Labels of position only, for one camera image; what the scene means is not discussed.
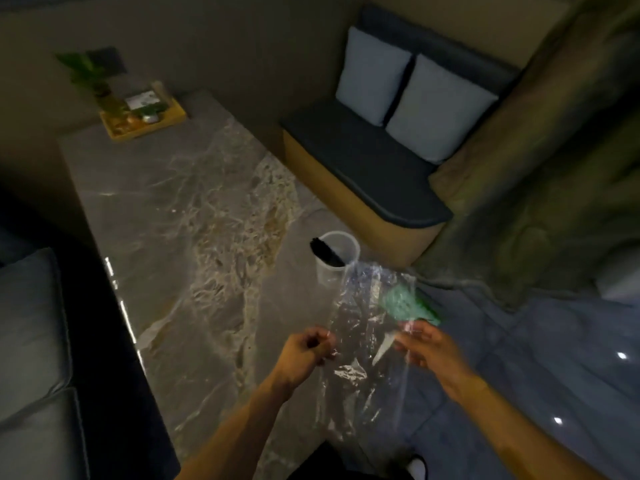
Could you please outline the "person's left hand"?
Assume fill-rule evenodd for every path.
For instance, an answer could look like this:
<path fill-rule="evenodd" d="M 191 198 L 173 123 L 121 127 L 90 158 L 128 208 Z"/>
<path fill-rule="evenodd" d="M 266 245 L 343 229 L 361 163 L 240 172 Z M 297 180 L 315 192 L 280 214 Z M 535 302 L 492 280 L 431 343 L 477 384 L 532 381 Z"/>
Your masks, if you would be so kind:
<path fill-rule="evenodd" d="M 275 383 L 292 392 L 308 379 L 316 367 L 308 365 L 303 357 L 302 331 L 289 336 L 271 375 Z"/>

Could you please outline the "green potted plant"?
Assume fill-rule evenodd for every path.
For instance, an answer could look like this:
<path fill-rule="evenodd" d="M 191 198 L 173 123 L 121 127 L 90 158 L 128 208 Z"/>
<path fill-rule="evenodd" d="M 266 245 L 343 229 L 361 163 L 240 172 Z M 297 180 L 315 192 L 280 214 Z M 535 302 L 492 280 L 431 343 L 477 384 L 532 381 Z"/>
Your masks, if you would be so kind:
<path fill-rule="evenodd" d="M 107 82 L 106 69 L 93 62 L 87 52 L 55 53 L 54 56 L 68 71 L 71 83 L 90 95 L 102 112 L 117 118 L 124 116 L 125 104 L 114 95 Z"/>

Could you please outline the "person's shoe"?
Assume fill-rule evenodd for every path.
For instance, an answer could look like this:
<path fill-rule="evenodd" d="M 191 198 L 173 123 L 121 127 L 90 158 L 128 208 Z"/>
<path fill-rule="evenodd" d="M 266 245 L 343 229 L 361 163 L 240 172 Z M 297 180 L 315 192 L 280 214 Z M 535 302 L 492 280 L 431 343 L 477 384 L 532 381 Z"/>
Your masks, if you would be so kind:
<path fill-rule="evenodd" d="M 409 475 L 411 480 L 428 480 L 428 467 L 423 459 L 418 454 L 412 454 L 407 460 L 404 470 Z"/>

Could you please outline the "black bin liner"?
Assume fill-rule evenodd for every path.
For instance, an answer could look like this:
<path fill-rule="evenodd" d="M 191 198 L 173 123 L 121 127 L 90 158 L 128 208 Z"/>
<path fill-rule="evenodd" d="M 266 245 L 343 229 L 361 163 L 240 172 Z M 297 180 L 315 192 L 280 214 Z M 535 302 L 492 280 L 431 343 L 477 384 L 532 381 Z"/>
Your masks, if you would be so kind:
<path fill-rule="evenodd" d="M 320 238 L 313 238 L 310 242 L 310 249 L 314 256 L 329 267 L 345 267 L 346 262 L 327 243 Z"/>

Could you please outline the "dark cushioned bench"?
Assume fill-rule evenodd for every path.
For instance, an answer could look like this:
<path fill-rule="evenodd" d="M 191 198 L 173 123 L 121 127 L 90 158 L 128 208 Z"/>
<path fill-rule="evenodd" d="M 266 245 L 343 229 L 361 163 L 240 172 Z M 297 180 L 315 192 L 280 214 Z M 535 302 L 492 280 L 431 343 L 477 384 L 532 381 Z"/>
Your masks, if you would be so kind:
<path fill-rule="evenodd" d="M 375 4 L 364 5 L 353 26 L 412 53 L 383 126 L 368 123 L 335 95 L 316 101 L 282 120 L 284 161 L 384 263 L 407 267 L 452 218 L 429 181 L 440 165 L 421 159 L 386 131 L 416 56 L 498 96 L 464 140 L 508 94 L 520 70 Z"/>

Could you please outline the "person's right forearm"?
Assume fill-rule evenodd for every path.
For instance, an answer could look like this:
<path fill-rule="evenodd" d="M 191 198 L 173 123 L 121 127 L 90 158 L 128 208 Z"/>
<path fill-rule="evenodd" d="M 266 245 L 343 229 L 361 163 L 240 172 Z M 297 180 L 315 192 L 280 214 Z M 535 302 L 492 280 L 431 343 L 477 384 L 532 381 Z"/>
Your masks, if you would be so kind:
<path fill-rule="evenodd" d="M 476 374 L 443 381 L 517 480 L 610 480 L 524 416 Z"/>

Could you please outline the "person's right hand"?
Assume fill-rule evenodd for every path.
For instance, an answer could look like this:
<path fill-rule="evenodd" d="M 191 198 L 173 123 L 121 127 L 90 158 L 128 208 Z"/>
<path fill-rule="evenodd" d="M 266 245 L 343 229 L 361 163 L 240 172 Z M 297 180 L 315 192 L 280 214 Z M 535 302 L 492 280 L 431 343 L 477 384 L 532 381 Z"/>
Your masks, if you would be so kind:
<path fill-rule="evenodd" d="M 450 399 L 463 404 L 487 389 L 448 334 L 436 328 L 436 338 L 420 340 L 405 332 L 405 322 L 399 328 L 394 336 L 396 349 L 408 353 L 409 363 L 431 371 Z"/>

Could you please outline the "light grey pillow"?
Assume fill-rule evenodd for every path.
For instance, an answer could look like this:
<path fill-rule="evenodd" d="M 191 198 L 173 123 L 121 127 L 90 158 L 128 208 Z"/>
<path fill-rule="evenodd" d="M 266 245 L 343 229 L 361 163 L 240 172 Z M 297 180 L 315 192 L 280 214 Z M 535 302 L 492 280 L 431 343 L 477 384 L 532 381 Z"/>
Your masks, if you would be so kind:
<path fill-rule="evenodd" d="M 441 165 L 498 96 L 419 54 L 386 131 L 421 159 Z"/>
<path fill-rule="evenodd" d="M 351 26 L 336 99 L 382 127 L 411 58 L 411 52 Z"/>

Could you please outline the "clear plastic bag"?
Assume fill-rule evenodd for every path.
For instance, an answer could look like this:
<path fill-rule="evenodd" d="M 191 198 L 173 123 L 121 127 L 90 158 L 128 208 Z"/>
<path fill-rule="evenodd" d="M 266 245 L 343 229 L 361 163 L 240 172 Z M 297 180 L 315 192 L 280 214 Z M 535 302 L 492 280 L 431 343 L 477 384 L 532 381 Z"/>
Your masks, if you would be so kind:
<path fill-rule="evenodd" d="M 409 376 L 404 357 L 394 350 L 401 322 L 380 306 L 396 284 L 432 306 L 414 276 L 374 262 L 348 266 L 340 283 L 329 322 L 337 354 L 321 371 L 316 412 L 319 427 L 334 443 L 355 442 L 379 426 L 396 430 L 401 421 Z"/>

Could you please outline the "dark wall socket plate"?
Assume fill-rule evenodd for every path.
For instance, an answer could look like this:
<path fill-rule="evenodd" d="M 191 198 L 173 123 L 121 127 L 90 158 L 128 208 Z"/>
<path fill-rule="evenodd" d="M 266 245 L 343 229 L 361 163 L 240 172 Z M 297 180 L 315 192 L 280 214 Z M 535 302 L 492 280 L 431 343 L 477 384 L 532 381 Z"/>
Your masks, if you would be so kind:
<path fill-rule="evenodd" d="M 121 55 L 114 46 L 88 50 L 86 55 L 96 67 L 103 69 L 105 78 L 116 77 L 127 73 Z"/>

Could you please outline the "yellow wooden tray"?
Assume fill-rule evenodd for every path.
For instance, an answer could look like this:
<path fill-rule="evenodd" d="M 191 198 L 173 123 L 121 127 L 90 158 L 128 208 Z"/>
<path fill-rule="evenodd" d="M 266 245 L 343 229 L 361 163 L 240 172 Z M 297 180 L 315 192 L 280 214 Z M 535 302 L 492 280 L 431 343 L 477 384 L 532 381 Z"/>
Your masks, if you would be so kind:
<path fill-rule="evenodd" d="M 179 125 L 189 117 L 176 98 L 172 98 L 171 104 L 164 111 L 128 111 L 121 114 L 100 111 L 99 116 L 108 137 L 116 143 Z"/>

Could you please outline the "white card box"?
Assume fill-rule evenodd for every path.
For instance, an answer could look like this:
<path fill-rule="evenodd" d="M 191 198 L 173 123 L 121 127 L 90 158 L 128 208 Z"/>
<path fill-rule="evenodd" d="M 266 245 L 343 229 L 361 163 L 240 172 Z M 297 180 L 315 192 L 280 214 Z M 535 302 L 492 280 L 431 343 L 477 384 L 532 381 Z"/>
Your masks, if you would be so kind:
<path fill-rule="evenodd" d="M 161 105 L 163 103 L 162 99 L 160 99 L 153 89 L 128 96 L 124 98 L 124 102 L 127 108 L 132 112 L 141 111 L 145 108 L 157 106 L 158 104 Z"/>

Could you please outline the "rock-like pillar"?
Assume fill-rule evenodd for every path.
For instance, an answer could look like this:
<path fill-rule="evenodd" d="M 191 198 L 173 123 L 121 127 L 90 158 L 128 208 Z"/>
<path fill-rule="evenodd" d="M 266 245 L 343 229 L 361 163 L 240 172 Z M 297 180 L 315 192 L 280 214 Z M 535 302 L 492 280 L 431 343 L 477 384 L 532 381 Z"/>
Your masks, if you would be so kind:
<path fill-rule="evenodd" d="M 640 244 L 640 0 L 574 0 L 430 183 L 453 217 L 414 269 L 503 306 Z"/>

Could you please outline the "person's left forearm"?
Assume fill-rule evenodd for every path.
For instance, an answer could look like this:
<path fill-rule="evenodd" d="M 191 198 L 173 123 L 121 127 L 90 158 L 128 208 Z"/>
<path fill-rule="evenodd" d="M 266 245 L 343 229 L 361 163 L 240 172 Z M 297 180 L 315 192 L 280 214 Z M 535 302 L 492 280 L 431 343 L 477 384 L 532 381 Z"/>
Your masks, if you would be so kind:
<path fill-rule="evenodd" d="M 252 480 L 280 409 L 300 384 L 273 371 L 187 460 L 175 480 Z"/>

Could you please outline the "grey sofa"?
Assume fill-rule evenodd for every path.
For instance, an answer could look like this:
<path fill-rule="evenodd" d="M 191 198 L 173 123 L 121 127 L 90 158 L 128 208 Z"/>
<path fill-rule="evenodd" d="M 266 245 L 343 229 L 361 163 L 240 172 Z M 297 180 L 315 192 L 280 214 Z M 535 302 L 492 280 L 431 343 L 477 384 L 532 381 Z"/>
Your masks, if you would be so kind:
<path fill-rule="evenodd" d="M 55 254 L 0 268 L 0 480 L 90 480 Z"/>

